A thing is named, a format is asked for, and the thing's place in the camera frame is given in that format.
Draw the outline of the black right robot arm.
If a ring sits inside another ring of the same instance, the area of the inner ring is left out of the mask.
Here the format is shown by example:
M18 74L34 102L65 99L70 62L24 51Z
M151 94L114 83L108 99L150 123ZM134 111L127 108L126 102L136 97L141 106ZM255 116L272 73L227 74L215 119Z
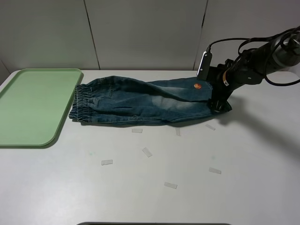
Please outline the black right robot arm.
M299 83L275 83L267 76L271 73L296 66L300 62L300 29L291 28L270 37L241 38L241 47L252 42L263 42L258 48L250 48L238 52L235 60L227 59L216 67L210 65L212 59L209 44L203 53L197 78L212 85L208 107L214 112L230 111L228 98L234 90L247 85L267 83L284 87Z

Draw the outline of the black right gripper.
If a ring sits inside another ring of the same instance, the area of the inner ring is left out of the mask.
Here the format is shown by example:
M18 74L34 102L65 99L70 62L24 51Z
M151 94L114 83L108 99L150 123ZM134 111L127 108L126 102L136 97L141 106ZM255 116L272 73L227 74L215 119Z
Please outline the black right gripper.
M234 90L241 87L234 75L228 71L233 65L233 60L226 60L224 64L218 64L216 67L210 66L209 69L207 82L212 86L209 107L218 113L228 112L227 99Z

